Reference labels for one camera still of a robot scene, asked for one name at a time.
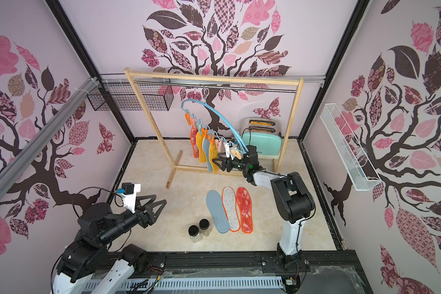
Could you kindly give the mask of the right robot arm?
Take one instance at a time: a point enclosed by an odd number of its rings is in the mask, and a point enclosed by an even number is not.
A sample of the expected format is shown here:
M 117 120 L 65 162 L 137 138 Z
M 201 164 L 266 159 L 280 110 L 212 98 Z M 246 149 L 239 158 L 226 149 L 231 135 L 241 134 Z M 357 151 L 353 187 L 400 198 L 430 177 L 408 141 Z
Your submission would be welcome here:
M 302 250 L 305 224 L 316 211 L 314 199 L 299 173 L 281 175 L 268 171 L 258 161 L 257 148 L 252 145 L 247 148 L 241 159 L 221 153 L 213 164 L 223 172 L 239 170 L 248 183 L 272 191 L 276 208 L 284 220 L 279 248 L 284 256 L 297 256 Z

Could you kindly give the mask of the blue clip hanger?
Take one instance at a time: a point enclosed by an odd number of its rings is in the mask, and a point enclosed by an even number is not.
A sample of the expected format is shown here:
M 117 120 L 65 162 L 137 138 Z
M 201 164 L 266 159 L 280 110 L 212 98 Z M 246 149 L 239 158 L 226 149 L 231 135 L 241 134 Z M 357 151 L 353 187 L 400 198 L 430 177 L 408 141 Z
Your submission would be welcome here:
M 219 126 L 214 126 L 214 122 L 207 125 L 202 122 L 201 119 L 198 119 L 193 113 L 191 113 L 188 109 L 184 108 L 184 104 L 186 102 L 193 102 L 202 105 L 206 109 L 208 109 L 210 112 L 212 112 L 217 118 L 219 119 Z M 208 104 L 201 102 L 200 100 L 196 99 L 185 99 L 181 102 L 181 109 L 185 111 L 185 117 L 187 120 L 187 123 L 189 126 L 196 127 L 198 132 L 201 132 L 204 138 L 207 138 L 211 143 L 215 143 L 216 139 L 220 140 L 221 142 L 224 142 L 225 144 L 225 152 L 228 157 L 234 158 L 235 155 L 230 152 L 231 149 L 234 149 L 234 143 L 231 141 L 227 141 L 226 138 L 218 134 L 218 130 L 224 129 L 230 129 L 232 132 L 233 137 L 235 138 L 236 142 L 236 148 L 235 150 L 238 151 L 239 154 L 246 154 L 249 149 L 247 145 L 243 142 L 240 134 L 235 130 L 235 128 L 228 122 L 226 118 L 224 118 L 217 110 L 215 110 L 213 107 L 209 106 Z

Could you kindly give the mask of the orange rimmed grey insole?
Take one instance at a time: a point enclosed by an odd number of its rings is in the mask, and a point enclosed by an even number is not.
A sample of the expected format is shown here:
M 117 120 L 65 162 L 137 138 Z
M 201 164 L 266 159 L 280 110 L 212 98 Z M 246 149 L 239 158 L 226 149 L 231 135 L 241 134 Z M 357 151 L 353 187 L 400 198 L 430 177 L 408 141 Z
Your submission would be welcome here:
M 227 186 L 222 191 L 222 204 L 229 222 L 230 231 L 240 230 L 240 220 L 236 210 L 236 194 L 232 187 Z

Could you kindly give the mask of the grey blue insole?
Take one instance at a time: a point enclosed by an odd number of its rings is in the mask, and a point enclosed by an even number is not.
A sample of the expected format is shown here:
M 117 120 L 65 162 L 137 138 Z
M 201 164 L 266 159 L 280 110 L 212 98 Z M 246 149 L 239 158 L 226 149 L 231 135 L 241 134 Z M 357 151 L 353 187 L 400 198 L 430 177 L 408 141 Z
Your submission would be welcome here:
M 219 192 L 210 190 L 207 193 L 206 203 L 216 230 L 220 234 L 227 233 L 230 230 L 230 224 Z

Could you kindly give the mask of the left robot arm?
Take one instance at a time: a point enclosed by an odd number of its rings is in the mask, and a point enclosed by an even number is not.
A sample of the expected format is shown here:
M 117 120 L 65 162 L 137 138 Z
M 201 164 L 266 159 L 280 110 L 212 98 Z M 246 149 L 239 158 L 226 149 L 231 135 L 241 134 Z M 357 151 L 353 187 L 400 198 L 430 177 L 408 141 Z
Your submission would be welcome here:
M 99 265 L 110 257 L 109 245 L 121 235 L 139 225 L 143 228 L 156 223 L 167 204 L 155 195 L 135 198 L 134 211 L 112 212 L 108 203 L 90 206 L 78 218 L 80 230 L 75 240 L 66 247 L 51 270 L 53 294 L 80 294 L 92 280 Z M 149 264 L 147 252 L 133 244 L 123 247 L 115 263 L 93 290 L 95 294 L 114 294 L 134 273 L 151 270 L 159 282 L 164 274 L 159 267 Z

